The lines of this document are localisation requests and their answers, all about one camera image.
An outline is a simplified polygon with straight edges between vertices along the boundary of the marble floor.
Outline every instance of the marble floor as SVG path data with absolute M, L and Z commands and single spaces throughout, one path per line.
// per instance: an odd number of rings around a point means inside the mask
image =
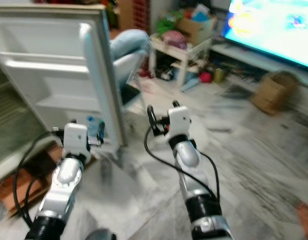
M 146 104 L 165 115 L 177 99 L 191 112 L 190 135 L 213 158 L 220 178 L 223 215 L 237 240 L 305 240 L 296 213 L 308 204 L 308 118 L 292 110 L 270 117 L 245 97 L 226 98 L 222 86 L 201 84 L 181 93 L 175 82 L 142 79 Z M 126 113 L 128 146 L 119 158 L 98 154 L 83 175 L 64 240 L 81 240 L 95 228 L 110 228 L 119 240 L 190 240 L 190 221 L 178 174 L 148 156 L 143 138 L 148 120 L 137 103 Z M 173 163 L 161 137 L 149 147 Z M 214 172 L 203 159 L 213 190 Z M 33 217 L 38 205 L 31 208 Z M 22 239 L 18 217 L 0 221 L 0 239 Z

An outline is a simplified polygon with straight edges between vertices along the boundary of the wall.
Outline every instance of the wall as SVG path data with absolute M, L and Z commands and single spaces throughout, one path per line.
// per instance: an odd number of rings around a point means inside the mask
M 156 23 L 160 19 L 162 12 L 177 10 L 178 0 L 151 0 L 150 1 L 150 32 L 156 32 Z
M 211 4 L 213 7 L 223 10 L 228 10 L 230 6 L 231 0 L 211 0 Z

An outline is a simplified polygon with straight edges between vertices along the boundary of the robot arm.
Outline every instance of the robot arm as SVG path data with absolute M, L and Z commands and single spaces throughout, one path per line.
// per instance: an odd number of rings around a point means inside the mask
M 64 160 L 52 174 L 51 187 L 39 207 L 26 240 L 59 240 L 71 214 L 84 165 L 91 159 L 88 128 L 68 123 L 64 128 L 63 145 Z
M 147 108 L 149 122 L 155 136 L 164 135 L 175 158 L 175 166 L 192 175 L 209 187 L 203 171 L 201 154 L 196 150 L 194 140 L 189 140 L 190 112 L 186 106 L 173 102 L 168 117 L 157 120 L 153 107 Z M 222 216 L 222 210 L 215 195 L 197 180 L 178 172 L 179 185 L 191 222 L 193 240 L 233 239 L 229 226 Z

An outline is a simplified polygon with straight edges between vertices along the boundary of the pink object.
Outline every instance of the pink object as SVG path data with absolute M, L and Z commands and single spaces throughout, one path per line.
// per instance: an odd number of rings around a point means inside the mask
M 179 31 L 167 31 L 162 35 L 162 39 L 164 43 L 177 47 L 179 49 L 185 50 L 187 47 L 186 39 Z
M 202 72 L 198 78 L 202 83 L 211 83 L 213 81 L 212 75 L 208 72 Z

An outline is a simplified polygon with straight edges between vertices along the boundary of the white table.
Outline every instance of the white table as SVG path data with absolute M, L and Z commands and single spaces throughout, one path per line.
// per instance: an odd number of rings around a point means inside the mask
M 207 52 L 210 49 L 212 43 L 212 39 L 209 38 L 199 45 L 194 46 L 190 50 L 182 50 L 178 47 L 170 46 L 164 43 L 160 38 L 158 38 L 157 33 L 151 35 L 150 40 L 153 48 L 149 58 L 149 67 L 151 71 L 153 71 L 156 67 L 156 51 L 160 51 L 181 61 L 177 78 L 178 87 L 182 87 L 185 84 L 185 77 L 189 61 L 194 59 L 199 53 Z

